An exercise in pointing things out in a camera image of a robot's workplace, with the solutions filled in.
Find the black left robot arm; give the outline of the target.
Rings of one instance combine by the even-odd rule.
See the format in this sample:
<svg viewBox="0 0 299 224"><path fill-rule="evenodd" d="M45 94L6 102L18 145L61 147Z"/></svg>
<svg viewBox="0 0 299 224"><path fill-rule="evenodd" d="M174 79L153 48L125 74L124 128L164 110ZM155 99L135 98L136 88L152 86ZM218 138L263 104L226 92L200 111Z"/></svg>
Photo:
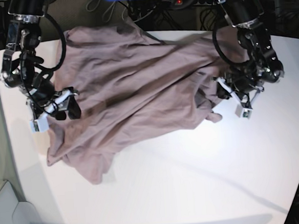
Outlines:
<svg viewBox="0 0 299 224"><path fill-rule="evenodd" d="M261 89L265 82L276 83L283 78L284 67L271 45L269 31L260 20L264 10L259 0L215 0L215 2L223 11L216 17L213 44L221 58L229 65L230 73L225 76L225 82L229 84L230 90L243 98L251 91ZM237 29L237 40L247 51L248 60L233 62L219 47L217 29L223 16L227 16L231 26Z"/></svg>

